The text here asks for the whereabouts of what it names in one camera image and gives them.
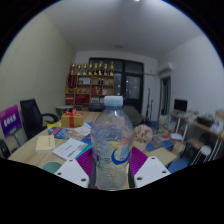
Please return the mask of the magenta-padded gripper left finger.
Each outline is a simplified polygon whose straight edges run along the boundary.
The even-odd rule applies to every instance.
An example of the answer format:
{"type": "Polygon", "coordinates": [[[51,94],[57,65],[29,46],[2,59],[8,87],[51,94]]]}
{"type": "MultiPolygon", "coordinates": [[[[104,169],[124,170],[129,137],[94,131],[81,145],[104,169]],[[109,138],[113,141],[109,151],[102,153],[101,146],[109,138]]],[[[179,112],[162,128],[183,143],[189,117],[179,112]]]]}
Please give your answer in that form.
{"type": "Polygon", "coordinates": [[[55,173],[67,181],[84,188],[95,188],[96,172],[92,149],[82,153],[77,159],[66,161],[55,173]]]}

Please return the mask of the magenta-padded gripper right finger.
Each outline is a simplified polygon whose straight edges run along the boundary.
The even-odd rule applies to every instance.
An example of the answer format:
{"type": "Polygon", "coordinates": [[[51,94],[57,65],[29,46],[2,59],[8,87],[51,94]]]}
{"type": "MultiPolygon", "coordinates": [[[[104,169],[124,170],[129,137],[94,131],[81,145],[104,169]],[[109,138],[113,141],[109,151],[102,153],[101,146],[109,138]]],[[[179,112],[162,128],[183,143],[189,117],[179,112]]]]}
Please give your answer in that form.
{"type": "Polygon", "coordinates": [[[130,188],[141,188],[169,174],[156,156],[148,157],[136,147],[132,148],[128,170],[130,188]]]}

